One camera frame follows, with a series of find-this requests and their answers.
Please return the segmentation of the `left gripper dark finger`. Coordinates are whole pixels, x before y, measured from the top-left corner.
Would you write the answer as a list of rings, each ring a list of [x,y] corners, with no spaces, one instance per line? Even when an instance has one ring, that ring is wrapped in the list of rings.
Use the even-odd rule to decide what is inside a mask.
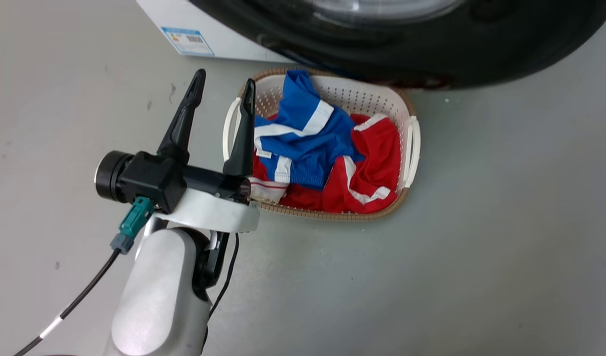
[[[197,70],[181,100],[170,125],[157,149],[157,155],[171,158],[181,165],[189,162],[189,138],[194,112],[201,104],[206,82],[206,71]]]
[[[228,176],[248,177],[253,173],[256,83],[246,82],[241,97],[230,105],[224,121],[222,172]]]

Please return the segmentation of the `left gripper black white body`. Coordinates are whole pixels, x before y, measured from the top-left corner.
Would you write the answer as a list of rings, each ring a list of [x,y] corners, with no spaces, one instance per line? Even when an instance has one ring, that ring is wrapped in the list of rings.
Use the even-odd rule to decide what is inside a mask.
[[[258,227],[260,212],[249,202],[248,180],[172,158],[111,151],[99,163],[94,184],[107,200],[133,204],[147,198],[154,216],[172,223],[228,233]]]

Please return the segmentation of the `white washing machine body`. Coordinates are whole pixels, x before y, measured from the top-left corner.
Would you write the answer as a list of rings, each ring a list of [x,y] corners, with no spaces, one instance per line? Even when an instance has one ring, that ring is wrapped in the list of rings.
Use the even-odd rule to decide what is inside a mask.
[[[136,0],[136,2],[166,39],[160,27],[200,31],[215,54],[212,58],[291,63],[290,59],[244,38],[218,22],[189,0]]]

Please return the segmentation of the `black round washing machine door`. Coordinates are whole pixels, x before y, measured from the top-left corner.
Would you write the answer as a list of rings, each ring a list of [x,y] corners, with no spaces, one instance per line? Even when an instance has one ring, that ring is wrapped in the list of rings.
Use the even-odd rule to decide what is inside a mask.
[[[606,22],[606,0],[189,0],[296,63],[405,89],[536,74]]]

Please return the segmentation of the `blue white striped garment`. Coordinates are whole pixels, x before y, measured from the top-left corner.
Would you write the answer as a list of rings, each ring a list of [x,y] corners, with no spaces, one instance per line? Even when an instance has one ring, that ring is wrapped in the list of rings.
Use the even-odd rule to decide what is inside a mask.
[[[355,125],[321,99],[308,72],[289,70],[276,117],[255,117],[254,142],[269,180],[323,189],[337,159],[364,160],[352,139]]]

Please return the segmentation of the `blue white energy label sticker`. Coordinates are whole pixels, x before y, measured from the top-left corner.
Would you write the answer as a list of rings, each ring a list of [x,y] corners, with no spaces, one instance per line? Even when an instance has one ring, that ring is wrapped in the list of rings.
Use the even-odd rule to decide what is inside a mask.
[[[208,45],[198,30],[174,27],[160,27],[160,29],[162,29],[162,32],[169,39],[176,51],[182,55],[215,56],[210,45]]]

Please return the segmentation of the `white perforated laundry basket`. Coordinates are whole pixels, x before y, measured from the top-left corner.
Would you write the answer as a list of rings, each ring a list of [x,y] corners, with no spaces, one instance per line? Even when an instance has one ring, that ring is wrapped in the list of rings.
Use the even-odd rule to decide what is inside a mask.
[[[251,77],[256,83],[255,110],[258,115],[268,117],[277,112],[280,107],[279,101],[282,99],[285,73],[289,69],[270,68]],[[421,158],[422,134],[414,102],[405,91],[396,88],[362,83],[311,68],[307,72],[309,72],[310,80],[321,99],[327,101],[328,104],[337,105],[348,113],[382,113],[388,115],[395,124],[399,133],[402,164],[396,187],[397,197],[389,207],[372,214],[333,214],[287,207],[261,200],[253,202],[264,211],[323,221],[370,222],[389,216],[398,210],[406,200]],[[239,117],[241,96],[245,86],[246,84],[241,84],[237,98],[231,103],[224,120],[222,133],[224,161],[228,160],[232,150],[234,138],[231,139],[231,135],[236,135],[237,132],[237,128],[233,128],[233,126],[238,126],[237,117]]]

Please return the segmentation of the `red white striped garment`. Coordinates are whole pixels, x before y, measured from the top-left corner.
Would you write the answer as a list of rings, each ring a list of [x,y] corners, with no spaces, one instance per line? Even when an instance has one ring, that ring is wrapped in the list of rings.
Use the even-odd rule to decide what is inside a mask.
[[[325,213],[373,214],[396,200],[401,153],[399,133],[388,116],[352,113],[352,139],[363,155],[354,161],[337,159],[323,189],[298,184],[285,185],[268,179],[260,158],[254,158],[254,175],[249,178],[251,198],[302,210]]]

